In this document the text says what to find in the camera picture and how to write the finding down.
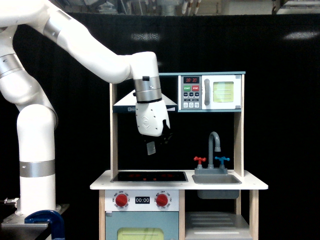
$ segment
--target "keypad button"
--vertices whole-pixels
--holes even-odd
[[[183,91],[190,92],[191,91],[191,86],[190,85],[184,85],[183,86]]]

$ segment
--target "black curtain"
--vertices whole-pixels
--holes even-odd
[[[259,192],[259,238],[315,238],[320,15],[72,16],[118,55],[155,52],[161,73],[246,71],[244,168],[269,185]],[[19,26],[13,44],[59,116],[56,195],[57,203],[71,204],[64,215],[66,237],[97,239],[98,191],[89,186],[110,169],[109,84],[28,26]],[[176,83],[161,84],[174,98]],[[131,81],[120,83],[118,98],[131,90]],[[1,97],[0,112],[4,199],[19,196],[18,110]],[[171,143],[148,157],[134,114],[119,114],[119,166],[192,169],[195,155],[208,154],[212,131],[222,138],[223,154],[232,157],[232,119],[230,113],[171,113]],[[222,204],[200,201],[193,191],[186,194],[187,211],[218,210]],[[244,191],[242,214],[248,221],[247,198]],[[223,208],[231,211],[232,202]]]

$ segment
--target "blue clamp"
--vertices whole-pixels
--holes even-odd
[[[227,158],[225,156],[223,157],[215,157],[214,159],[219,160],[221,165],[224,165],[224,161],[230,161],[230,158]]]
[[[51,239],[65,240],[65,222],[61,215],[53,210],[36,211],[24,219],[25,224],[50,223]]]

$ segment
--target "oven knob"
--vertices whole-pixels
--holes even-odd
[[[119,194],[115,198],[115,204],[117,204],[119,207],[125,206],[127,204],[127,202],[128,202],[128,198],[124,194]]]
[[[160,207],[164,207],[168,203],[168,198],[165,194],[159,194],[155,201]]]

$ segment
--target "oven window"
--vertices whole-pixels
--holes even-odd
[[[232,103],[234,101],[234,82],[218,81],[213,83],[213,102]]]
[[[164,240],[160,228],[122,227],[117,232],[117,240]]]

